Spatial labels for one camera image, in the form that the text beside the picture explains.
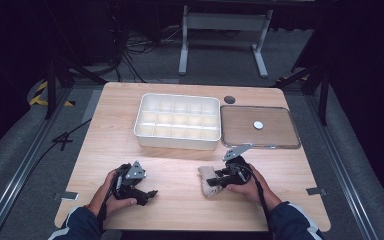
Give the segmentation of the black tape floor mark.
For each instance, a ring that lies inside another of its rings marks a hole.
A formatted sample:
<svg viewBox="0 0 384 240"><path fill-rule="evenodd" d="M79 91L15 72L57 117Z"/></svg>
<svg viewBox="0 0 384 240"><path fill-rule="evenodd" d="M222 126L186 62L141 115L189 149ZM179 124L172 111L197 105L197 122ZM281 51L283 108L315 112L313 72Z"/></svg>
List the black tape floor mark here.
<svg viewBox="0 0 384 240"><path fill-rule="evenodd" d="M63 134L59 135L58 137L54 138L52 140L54 144L60 144L60 150L64 151L66 148L66 145L68 143L72 142L72 139L70 138L70 134L68 132L64 132Z"/></svg>

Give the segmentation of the person's right hand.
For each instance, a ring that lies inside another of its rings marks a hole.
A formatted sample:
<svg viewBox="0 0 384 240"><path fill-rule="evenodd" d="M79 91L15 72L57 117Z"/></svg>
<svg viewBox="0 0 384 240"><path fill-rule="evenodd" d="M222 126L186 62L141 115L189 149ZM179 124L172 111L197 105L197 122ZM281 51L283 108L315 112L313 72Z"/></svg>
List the person's right hand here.
<svg viewBox="0 0 384 240"><path fill-rule="evenodd" d="M277 205L281 203L281 199L270 189L265 178L252 164L250 164L250 169L255 175L255 178L251 178L246 184L243 185L227 185L226 189L234 193L242 194L251 202L262 205L257 187L257 182L259 182L262 188L264 202L267 206L267 210L268 212L271 212Z"/></svg>

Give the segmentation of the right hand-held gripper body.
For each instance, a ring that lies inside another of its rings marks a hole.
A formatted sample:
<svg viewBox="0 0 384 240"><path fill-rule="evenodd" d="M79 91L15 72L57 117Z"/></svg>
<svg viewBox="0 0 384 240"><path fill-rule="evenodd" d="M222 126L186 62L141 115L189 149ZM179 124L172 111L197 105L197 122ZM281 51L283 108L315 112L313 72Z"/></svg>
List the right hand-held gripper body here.
<svg viewBox="0 0 384 240"><path fill-rule="evenodd" d="M232 176L224 177L232 177L234 179L234 184L236 185L243 185L247 183L251 177L249 164L241 156L242 153L251 148L251 144L240 145L228 150L223 157L223 162L225 163L224 168L233 172Z"/></svg>

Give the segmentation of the beige sock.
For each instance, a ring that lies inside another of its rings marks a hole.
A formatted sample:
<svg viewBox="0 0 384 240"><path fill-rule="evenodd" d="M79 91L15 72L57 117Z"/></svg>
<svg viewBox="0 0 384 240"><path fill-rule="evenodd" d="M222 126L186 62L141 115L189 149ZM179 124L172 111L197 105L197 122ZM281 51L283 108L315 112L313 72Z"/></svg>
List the beige sock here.
<svg viewBox="0 0 384 240"><path fill-rule="evenodd" d="M214 171L214 168L212 166L200 166L198 168L198 172L201 176L201 189L202 193L206 198L211 198L215 195L217 195L221 190L222 187L219 185L211 186L208 181L210 179L216 178L217 175Z"/></svg>

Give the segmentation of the white metal desk frame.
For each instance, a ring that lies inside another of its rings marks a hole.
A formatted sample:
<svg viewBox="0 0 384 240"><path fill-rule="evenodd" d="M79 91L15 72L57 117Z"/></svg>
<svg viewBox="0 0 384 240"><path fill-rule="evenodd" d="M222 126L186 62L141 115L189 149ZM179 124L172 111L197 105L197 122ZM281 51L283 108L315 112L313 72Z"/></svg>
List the white metal desk frame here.
<svg viewBox="0 0 384 240"><path fill-rule="evenodd" d="M178 73L187 73L188 63L188 31L189 30L227 30L259 32L259 40L251 46L254 59L262 78L268 77L268 71L263 59L262 48L272 19L272 10L262 15L227 14L227 13L195 13L189 7L183 7L182 16L182 46Z"/></svg>

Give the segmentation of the white divided storage box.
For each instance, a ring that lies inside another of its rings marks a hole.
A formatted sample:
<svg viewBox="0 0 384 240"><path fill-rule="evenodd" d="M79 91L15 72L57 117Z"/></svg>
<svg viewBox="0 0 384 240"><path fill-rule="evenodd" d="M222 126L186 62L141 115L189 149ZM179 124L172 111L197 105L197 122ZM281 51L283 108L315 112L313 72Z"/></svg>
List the white divided storage box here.
<svg viewBox="0 0 384 240"><path fill-rule="evenodd" d="M141 146L215 150L221 139L220 101L146 93L133 132Z"/></svg>

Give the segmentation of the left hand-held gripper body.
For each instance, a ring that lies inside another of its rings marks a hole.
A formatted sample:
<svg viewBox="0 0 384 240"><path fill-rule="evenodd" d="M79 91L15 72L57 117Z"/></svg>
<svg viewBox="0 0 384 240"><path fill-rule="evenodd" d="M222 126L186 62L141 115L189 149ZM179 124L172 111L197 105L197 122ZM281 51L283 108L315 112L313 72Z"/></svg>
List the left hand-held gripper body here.
<svg viewBox="0 0 384 240"><path fill-rule="evenodd" d="M136 188L146 177L146 171L138 161L133 164L122 164L116 169L116 175L111 186L112 194L117 200L135 198L139 194L147 194Z"/></svg>

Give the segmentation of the yellow black hazard tape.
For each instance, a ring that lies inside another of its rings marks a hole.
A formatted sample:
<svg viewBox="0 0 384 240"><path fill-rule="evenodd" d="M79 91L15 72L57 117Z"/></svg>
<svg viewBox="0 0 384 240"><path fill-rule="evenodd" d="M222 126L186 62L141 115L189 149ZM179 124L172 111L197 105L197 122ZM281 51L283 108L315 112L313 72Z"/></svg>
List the yellow black hazard tape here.
<svg viewBox="0 0 384 240"><path fill-rule="evenodd" d="M33 97L29 101L30 105L42 105L42 106L48 105L48 101L42 98L42 95L45 89L47 88L47 86L48 86L48 83L46 80L42 81L38 85L37 90L35 91L35 93L33 94Z"/></svg>

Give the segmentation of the person's left hand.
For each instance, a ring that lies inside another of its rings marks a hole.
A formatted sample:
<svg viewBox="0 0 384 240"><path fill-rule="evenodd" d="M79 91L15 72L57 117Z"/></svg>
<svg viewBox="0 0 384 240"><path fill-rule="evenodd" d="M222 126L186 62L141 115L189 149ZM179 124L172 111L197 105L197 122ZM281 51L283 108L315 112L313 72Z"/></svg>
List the person's left hand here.
<svg viewBox="0 0 384 240"><path fill-rule="evenodd" d="M106 204L106 216L109 217L112 213L126 207L134 206L137 204L135 198L117 200L113 195L107 197L107 192L111 187L112 180L116 175L116 171L110 171L102 185L97 189L86 208L89 209L95 216L98 216L101 206Z"/></svg>

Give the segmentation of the grey tape piece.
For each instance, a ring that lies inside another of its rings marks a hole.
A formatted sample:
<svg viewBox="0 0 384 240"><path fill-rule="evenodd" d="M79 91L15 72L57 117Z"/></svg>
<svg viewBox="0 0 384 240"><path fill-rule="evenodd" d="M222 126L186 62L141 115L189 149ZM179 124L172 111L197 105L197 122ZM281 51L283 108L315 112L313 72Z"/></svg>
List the grey tape piece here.
<svg viewBox="0 0 384 240"><path fill-rule="evenodd" d="M314 187L314 188L307 188L306 189L308 195L320 195L320 196L326 196L327 192L324 188Z"/></svg>
<svg viewBox="0 0 384 240"><path fill-rule="evenodd" d="M77 192L70 192L70 191L65 191L62 193L55 193L54 200L67 200L67 201L76 201L78 199L78 193Z"/></svg>

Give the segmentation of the clear lid with white knob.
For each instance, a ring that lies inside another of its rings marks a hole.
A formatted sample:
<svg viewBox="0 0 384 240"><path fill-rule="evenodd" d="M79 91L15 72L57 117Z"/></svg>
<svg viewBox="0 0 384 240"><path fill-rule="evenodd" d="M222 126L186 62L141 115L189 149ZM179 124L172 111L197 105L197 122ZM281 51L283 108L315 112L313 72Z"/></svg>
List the clear lid with white knob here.
<svg viewBox="0 0 384 240"><path fill-rule="evenodd" d="M221 141L226 147L298 149L301 141L288 109L265 106L221 107Z"/></svg>

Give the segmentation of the black metal stand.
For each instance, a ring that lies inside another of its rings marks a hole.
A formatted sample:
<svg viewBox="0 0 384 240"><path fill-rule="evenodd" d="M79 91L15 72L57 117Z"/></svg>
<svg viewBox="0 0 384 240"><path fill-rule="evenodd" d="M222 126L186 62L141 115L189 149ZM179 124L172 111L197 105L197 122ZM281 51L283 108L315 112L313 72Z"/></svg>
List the black metal stand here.
<svg viewBox="0 0 384 240"><path fill-rule="evenodd" d="M319 89L319 105L317 113L322 125L326 126L326 110L330 78L327 66L315 65L309 68L305 68L287 78L281 77L276 81L274 85L272 85L272 88L282 89L300 79L303 79L304 77L306 77L307 80L302 85L301 92L304 95L313 95L315 91Z"/></svg>
<svg viewBox="0 0 384 240"><path fill-rule="evenodd" d="M48 66L47 88L48 88L48 106L46 119L50 119L57 109L56 82L59 81L63 88L72 88L74 79L70 69L76 70L81 75L89 78L99 85L105 85L106 80L92 73L81 65L74 63L68 58L61 56L52 57Z"/></svg>

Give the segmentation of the metal floor rail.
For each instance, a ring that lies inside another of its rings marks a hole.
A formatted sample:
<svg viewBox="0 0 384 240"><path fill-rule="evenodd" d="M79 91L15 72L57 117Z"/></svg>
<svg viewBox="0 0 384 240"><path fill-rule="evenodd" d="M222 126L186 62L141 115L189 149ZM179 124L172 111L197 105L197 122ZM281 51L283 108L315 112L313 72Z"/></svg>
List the metal floor rail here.
<svg viewBox="0 0 384 240"><path fill-rule="evenodd" d="M378 235L371 223L371 220L366 212L365 207L361 201L360 195L357 192L346 168L342 162L342 158L334 144L330 132L324 126L318 115L318 105L311 96L304 97L307 106L310 109L313 120L315 121L316 128L319 130L324 143L327 145L329 156L331 158L331 165L333 171L338 179L344 196L347 200L349 208L354 216L358 225L361 235L364 240L379 240Z"/></svg>
<svg viewBox="0 0 384 240"><path fill-rule="evenodd" d="M41 156L52 145L48 136L71 92L62 89L57 94L49 118L44 107L32 107L0 141L0 231Z"/></svg>

